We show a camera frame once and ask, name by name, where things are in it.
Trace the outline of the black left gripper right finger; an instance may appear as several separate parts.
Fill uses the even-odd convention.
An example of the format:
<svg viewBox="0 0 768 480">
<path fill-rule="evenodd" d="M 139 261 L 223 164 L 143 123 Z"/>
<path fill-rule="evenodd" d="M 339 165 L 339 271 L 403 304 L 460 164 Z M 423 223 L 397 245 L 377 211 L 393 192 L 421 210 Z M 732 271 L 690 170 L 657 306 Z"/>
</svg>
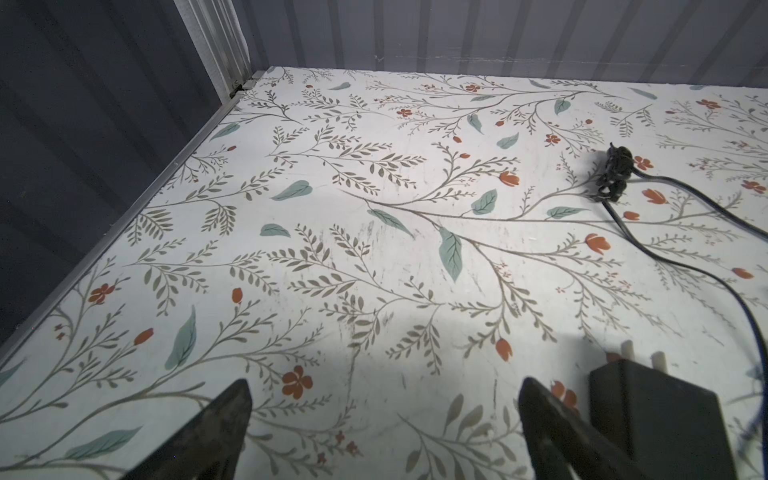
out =
<svg viewBox="0 0 768 480">
<path fill-rule="evenodd" d="M 536 479 L 645 477 L 635 462 L 535 378 L 523 380 L 518 409 Z"/>
</svg>

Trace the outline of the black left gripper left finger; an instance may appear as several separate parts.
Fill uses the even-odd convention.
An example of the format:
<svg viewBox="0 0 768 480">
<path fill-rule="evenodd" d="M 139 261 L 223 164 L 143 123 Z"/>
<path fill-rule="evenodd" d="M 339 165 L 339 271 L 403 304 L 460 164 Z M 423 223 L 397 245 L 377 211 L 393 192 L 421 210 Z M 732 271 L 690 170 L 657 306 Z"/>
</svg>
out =
<svg viewBox="0 0 768 480">
<path fill-rule="evenodd" d="M 251 410 L 248 382 L 238 379 L 123 479 L 232 479 Z"/>
</svg>

